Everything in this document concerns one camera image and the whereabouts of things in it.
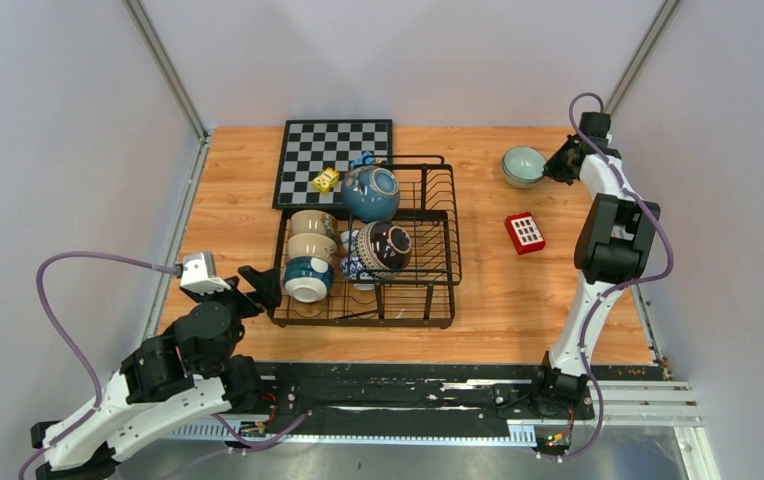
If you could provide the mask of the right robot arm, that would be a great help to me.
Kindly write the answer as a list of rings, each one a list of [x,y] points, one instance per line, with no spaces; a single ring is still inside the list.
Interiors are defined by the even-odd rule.
[[[641,278],[660,215],[654,202],[639,206],[615,150],[601,157],[580,135],[570,135],[545,164],[544,176],[581,181],[592,204],[573,262],[577,290],[558,340],[545,353],[529,390],[530,409],[554,417],[578,407],[591,381],[591,357],[605,321],[627,283]]]

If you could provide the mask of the black patterned rim bowl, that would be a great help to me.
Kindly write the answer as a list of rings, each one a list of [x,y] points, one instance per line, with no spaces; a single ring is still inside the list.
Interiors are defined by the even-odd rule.
[[[403,227],[390,221],[363,226],[356,240],[363,265],[377,278],[394,277],[410,263],[413,242]]]

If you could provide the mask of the white grid pattern bowl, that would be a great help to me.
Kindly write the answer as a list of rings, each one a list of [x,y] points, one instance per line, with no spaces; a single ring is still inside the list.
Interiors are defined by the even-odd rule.
[[[504,175],[515,175],[520,178],[543,178],[543,167],[546,158],[531,147],[518,146],[508,150],[502,157],[501,166]]]

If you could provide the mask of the pale green celadon bowl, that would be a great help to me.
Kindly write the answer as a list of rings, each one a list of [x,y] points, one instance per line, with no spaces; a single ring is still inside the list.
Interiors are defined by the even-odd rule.
[[[542,177],[529,179],[529,178],[520,178],[515,175],[505,175],[504,179],[510,186],[516,189],[528,189],[538,185],[541,182]]]

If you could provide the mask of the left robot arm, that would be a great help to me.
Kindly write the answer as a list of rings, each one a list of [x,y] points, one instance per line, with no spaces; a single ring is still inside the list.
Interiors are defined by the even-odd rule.
[[[252,357],[238,355],[242,324],[281,304],[280,273],[239,268],[221,278],[199,260],[180,265],[195,305],[144,340],[96,397],[68,418],[36,423],[38,479],[106,479],[146,445],[197,418],[251,413],[265,398]]]

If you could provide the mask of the teal glazed large bowl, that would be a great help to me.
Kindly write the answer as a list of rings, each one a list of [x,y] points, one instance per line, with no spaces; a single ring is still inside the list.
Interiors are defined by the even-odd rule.
[[[364,223],[391,220],[399,208],[399,181],[387,168],[368,165],[350,170],[341,190],[351,216]]]

